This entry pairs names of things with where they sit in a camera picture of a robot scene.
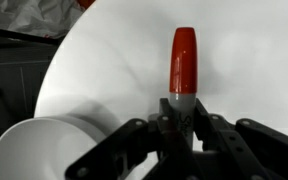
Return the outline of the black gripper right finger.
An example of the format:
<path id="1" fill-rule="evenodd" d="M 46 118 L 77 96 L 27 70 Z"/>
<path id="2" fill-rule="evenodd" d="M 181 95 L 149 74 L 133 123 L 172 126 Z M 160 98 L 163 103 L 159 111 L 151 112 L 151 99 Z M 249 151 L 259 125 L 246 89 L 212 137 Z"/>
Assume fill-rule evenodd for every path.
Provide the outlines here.
<path id="1" fill-rule="evenodd" d="M 233 125 L 195 104 L 195 134 L 204 151 L 224 159 L 228 180 L 288 180 L 288 135 L 242 118 Z"/>

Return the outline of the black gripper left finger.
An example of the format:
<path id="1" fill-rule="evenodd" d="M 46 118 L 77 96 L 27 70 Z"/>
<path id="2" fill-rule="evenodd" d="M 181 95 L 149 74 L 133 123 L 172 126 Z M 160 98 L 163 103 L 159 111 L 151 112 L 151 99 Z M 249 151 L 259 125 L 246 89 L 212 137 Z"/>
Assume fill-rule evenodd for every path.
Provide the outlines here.
<path id="1" fill-rule="evenodd" d="M 174 123 L 166 98 L 160 113 L 148 122 L 131 119 L 71 164 L 65 180 L 125 180 L 134 168 L 155 152 L 158 162 L 143 180 L 198 180 L 192 150 Z"/>

